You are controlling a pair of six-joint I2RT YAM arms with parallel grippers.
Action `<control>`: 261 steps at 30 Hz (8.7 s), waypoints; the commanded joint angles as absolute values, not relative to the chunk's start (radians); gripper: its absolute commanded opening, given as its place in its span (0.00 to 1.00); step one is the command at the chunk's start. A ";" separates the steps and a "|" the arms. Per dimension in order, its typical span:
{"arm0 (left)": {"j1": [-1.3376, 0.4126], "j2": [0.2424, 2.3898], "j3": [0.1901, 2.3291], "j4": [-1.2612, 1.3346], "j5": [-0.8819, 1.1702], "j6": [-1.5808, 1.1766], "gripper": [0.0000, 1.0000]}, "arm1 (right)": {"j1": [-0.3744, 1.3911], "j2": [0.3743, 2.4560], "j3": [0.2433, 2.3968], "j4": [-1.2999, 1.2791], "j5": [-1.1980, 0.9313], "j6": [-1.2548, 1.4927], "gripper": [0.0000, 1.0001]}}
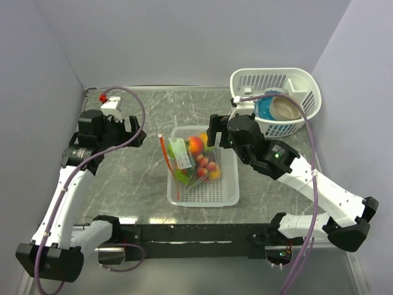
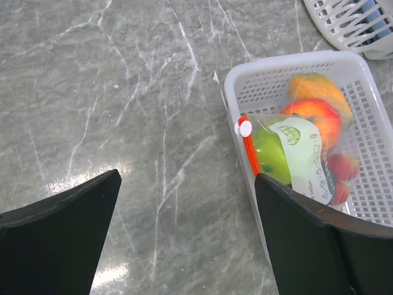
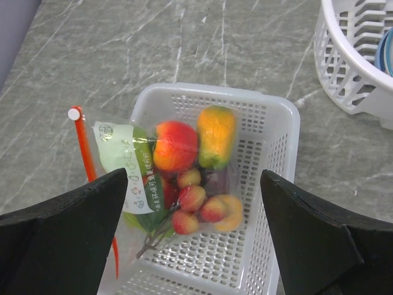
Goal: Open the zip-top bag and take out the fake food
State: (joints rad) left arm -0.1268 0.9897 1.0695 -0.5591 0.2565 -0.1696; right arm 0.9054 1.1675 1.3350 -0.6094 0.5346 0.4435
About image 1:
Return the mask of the green fake apple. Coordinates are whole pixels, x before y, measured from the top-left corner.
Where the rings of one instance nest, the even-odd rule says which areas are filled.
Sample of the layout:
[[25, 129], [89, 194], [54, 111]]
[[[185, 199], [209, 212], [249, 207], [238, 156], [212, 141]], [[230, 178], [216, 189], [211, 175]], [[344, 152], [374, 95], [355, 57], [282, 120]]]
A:
[[214, 152], [214, 146], [204, 146], [203, 152], [205, 154], [210, 153], [210, 152]]

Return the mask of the clear zip top bag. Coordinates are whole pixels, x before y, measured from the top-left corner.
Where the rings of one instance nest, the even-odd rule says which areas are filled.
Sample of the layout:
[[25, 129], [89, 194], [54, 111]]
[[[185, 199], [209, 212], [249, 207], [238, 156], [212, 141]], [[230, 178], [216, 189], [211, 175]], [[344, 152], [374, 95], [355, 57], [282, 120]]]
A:
[[[206, 146], [207, 142], [207, 134], [204, 133], [199, 133], [197, 135], [193, 136], [198, 136], [202, 139], [204, 142], [204, 146]], [[218, 164], [218, 161], [216, 159], [216, 156], [214, 152], [210, 152], [205, 154], [202, 152], [201, 154], [198, 155], [193, 155], [189, 151], [188, 147], [188, 138], [165, 138], [162, 133], [158, 134], [158, 138], [160, 140], [161, 144], [161, 149], [163, 152], [163, 156], [165, 158], [168, 170], [170, 175], [173, 177], [174, 183], [176, 185], [176, 198], [178, 201], [181, 199], [181, 190], [185, 189], [186, 191], [190, 189], [194, 189], [198, 187], [199, 185], [206, 183], [206, 182], [211, 182], [215, 180], [210, 180], [208, 178], [209, 174], [216, 170], [217, 168], [220, 169], [220, 166]], [[167, 154], [167, 145], [171, 143], [172, 149], [175, 155], [175, 159], [172, 159], [168, 154]], [[188, 185], [182, 184], [180, 181], [178, 181], [175, 177], [175, 171], [176, 169], [188, 169], [191, 168], [194, 171], [194, 174], [188, 183]]]

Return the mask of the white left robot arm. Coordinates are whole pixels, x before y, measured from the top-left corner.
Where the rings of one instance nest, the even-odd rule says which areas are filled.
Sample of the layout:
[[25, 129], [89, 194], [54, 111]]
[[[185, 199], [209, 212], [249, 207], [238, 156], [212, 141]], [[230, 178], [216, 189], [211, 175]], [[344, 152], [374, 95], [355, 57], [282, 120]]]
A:
[[143, 124], [129, 116], [116, 120], [99, 110], [80, 113], [78, 129], [63, 151], [58, 184], [45, 217], [29, 243], [18, 245], [15, 256], [33, 278], [74, 282], [85, 258], [105, 243], [117, 246], [123, 239], [117, 217], [99, 215], [87, 229], [73, 234], [82, 199], [104, 155], [123, 147], [138, 148], [146, 138]]

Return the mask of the green fake pepper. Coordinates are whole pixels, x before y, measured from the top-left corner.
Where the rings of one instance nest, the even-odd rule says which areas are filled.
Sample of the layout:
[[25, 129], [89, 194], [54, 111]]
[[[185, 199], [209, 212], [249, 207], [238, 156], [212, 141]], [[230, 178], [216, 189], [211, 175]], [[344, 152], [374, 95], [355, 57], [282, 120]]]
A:
[[194, 174], [194, 171], [191, 168], [188, 168], [188, 169], [177, 168], [175, 171], [176, 179], [184, 185], [188, 185], [193, 174]]

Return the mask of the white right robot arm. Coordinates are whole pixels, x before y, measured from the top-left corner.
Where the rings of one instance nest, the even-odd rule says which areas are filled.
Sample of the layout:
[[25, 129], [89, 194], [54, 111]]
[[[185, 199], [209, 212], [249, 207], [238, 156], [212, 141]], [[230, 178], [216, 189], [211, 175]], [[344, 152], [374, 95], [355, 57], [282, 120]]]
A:
[[373, 197], [359, 197], [335, 184], [294, 148], [281, 140], [268, 140], [250, 115], [210, 116], [208, 146], [216, 142], [232, 149], [243, 164], [285, 184], [314, 202], [324, 213], [292, 215], [278, 213], [271, 220], [268, 236], [276, 245], [287, 240], [328, 240], [337, 248], [356, 252], [370, 231], [370, 221], [379, 203]]

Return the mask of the white perforated basket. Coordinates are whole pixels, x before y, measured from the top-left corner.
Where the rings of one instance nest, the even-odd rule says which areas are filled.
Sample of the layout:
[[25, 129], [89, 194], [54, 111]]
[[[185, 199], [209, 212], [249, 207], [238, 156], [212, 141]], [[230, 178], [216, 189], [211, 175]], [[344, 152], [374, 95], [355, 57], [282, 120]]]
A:
[[[206, 133], [207, 126], [189, 125], [176, 127], [168, 137], [187, 138], [199, 133]], [[239, 179], [237, 155], [231, 149], [219, 147], [220, 135], [216, 136], [214, 154], [221, 169], [218, 180], [206, 182], [194, 189], [181, 190], [180, 201], [176, 198], [176, 185], [168, 172], [167, 199], [170, 203], [183, 207], [227, 207], [239, 200]]]

